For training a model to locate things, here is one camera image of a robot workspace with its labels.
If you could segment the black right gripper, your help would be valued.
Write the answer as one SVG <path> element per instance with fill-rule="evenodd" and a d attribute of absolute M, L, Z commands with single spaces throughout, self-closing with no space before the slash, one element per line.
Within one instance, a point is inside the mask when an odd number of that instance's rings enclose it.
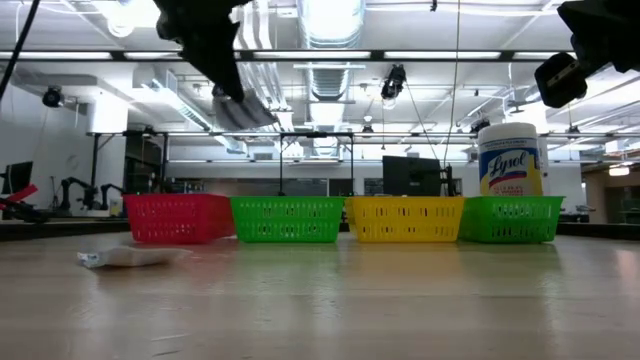
<path fill-rule="evenodd" d="M 587 78 L 612 67 L 640 72 L 640 0 L 566 0 L 558 14 L 572 32 L 574 53 L 545 60 L 534 77 L 543 103 L 561 108 L 582 98 Z"/>

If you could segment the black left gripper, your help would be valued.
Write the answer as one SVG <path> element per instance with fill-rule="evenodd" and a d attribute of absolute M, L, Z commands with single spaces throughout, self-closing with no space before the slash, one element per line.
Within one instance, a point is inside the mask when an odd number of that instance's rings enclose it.
<path fill-rule="evenodd" d="M 183 45 L 182 58 L 216 84 L 232 100 L 243 100 L 233 50 L 239 23 L 232 10 L 250 0 L 153 0 L 160 15 L 156 31 L 163 40 Z M 190 43 L 209 47 L 186 46 Z"/>

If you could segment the red plastic slotted basket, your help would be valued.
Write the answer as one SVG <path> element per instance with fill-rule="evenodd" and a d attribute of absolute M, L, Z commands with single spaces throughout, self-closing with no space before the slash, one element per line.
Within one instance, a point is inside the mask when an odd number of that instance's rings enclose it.
<path fill-rule="evenodd" d="M 212 194 L 125 195 L 133 239 L 152 245 L 206 244 L 236 234 L 228 197 Z"/>

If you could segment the green plastic slotted basket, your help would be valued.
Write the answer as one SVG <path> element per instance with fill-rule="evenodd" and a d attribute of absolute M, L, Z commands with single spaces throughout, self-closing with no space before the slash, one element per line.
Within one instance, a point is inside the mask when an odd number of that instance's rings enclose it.
<path fill-rule="evenodd" d="M 236 235 L 244 243 L 333 243 L 344 197 L 234 196 Z"/>
<path fill-rule="evenodd" d="M 467 198 L 458 239 L 490 244 L 552 242 L 563 196 Z"/>

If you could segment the Lysol wipes canister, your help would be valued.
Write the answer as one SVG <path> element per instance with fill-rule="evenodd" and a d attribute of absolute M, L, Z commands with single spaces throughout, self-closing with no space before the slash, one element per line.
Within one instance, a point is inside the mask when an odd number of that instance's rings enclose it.
<path fill-rule="evenodd" d="M 528 123 L 504 123 L 478 133 L 480 193 L 483 196 L 543 194 L 538 134 Z"/>

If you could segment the black computer monitor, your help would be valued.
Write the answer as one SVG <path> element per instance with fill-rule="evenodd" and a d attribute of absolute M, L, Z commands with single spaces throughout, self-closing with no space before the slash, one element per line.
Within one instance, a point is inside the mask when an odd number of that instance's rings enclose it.
<path fill-rule="evenodd" d="M 33 162 L 21 162 L 7 165 L 0 173 L 2 181 L 0 194 L 11 195 L 24 190 L 31 183 Z"/>
<path fill-rule="evenodd" d="M 436 159 L 383 156 L 383 193 L 392 196 L 457 196 L 452 167 Z"/>

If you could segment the red object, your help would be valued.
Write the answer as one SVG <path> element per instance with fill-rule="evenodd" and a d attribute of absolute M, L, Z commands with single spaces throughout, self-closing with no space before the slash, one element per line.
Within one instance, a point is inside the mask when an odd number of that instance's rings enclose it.
<path fill-rule="evenodd" d="M 13 193 L 6 198 L 0 197 L 0 211 L 4 211 L 9 206 L 18 205 L 21 201 L 35 194 L 37 191 L 38 191 L 38 188 L 35 185 L 30 184 L 24 189 L 16 193 Z"/>

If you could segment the yellow plastic slotted basket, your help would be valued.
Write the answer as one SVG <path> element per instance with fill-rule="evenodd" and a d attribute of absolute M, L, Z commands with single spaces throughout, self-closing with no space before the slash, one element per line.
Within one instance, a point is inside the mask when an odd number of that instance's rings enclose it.
<path fill-rule="evenodd" d="M 453 243 L 465 197 L 354 196 L 345 200 L 350 231 L 360 243 Z"/>

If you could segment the black workstation frame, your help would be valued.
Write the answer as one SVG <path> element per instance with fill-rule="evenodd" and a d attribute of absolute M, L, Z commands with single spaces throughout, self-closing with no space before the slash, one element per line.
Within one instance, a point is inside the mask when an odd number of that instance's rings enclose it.
<path fill-rule="evenodd" d="M 443 132 L 150 132 L 93 133 L 94 147 L 119 136 L 159 143 L 160 177 L 189 179 L 349 179 L 364 192 L 382 176 L 384 156 L 438 159 L 462 181 L 461 193 L 480 193 L 470 134 Z"/>

